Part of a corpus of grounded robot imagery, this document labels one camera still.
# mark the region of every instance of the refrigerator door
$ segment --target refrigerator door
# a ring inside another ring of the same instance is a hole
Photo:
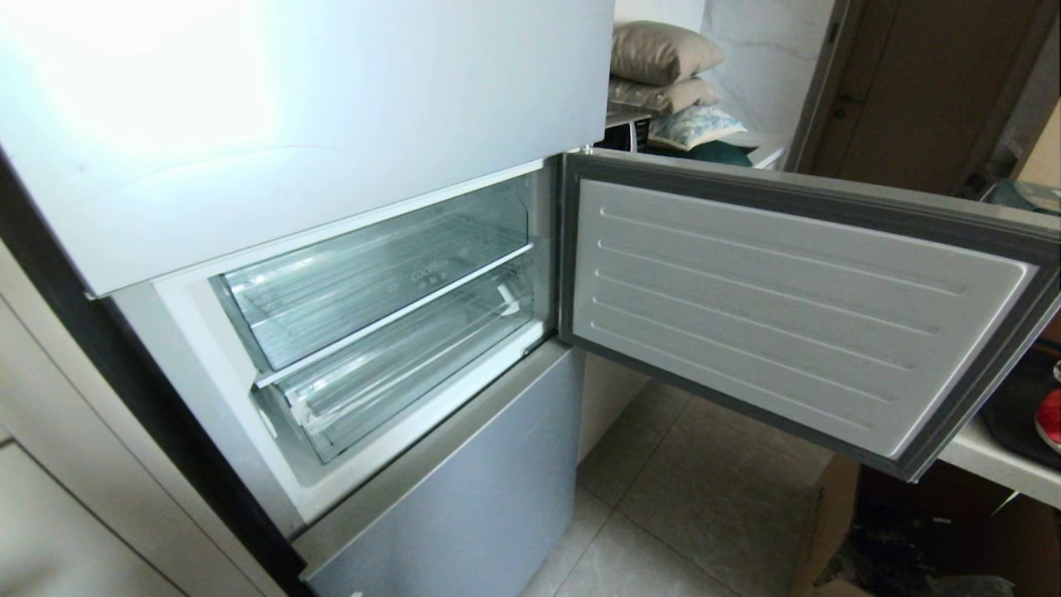
[[[610,0],[67,4],[0,3],[0,145],[97,295],[604,129]]]
[[[546,343],[295,542],[321,597],[517,597],[571,520],[581,351]]]
[[[918,478],[1059,306],[1059,220],[689,160],[568,155],[560,337]]]

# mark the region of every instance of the patterned pillow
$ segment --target patterned pillow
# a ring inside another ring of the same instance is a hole
[[[747,130],[741,121],[715,106],[689,106],[648,124],[648,141],[689,151],[696,145]]]

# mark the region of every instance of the floor tile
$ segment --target floor tile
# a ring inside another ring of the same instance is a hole
[[[578,480],[615,506],[689,402],[686,392],[649,382],[578,467]]]
[[[615,512],[557,597],[738,597]]]
[[[619,511],[744,597],[783,597],[830,456],[693,399]]]
[[[588,491],[575,489],[575,512],[571,517],[571,526],[530,579],[522,597],[553,597],[608,520],[611,508]]]

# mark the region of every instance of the bottom refrigerator door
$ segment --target bottom refrigerator door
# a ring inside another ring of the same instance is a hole
[[[536,350],[294,542],[321,597],[517,597],[571,520],[584,353]]]

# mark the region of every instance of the shelf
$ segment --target shelf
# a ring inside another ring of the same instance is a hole
[[[229,271],[216,285],[256,365],[279,372],[529,248],[529,188],[524,176],[480,189]]]
[[[1002,447],[979,417],[955,436],[940,458],[1043,504],[1061,508],[1061,471]]]
[[[530,321],[521,257],[265,389],[329,462]]]

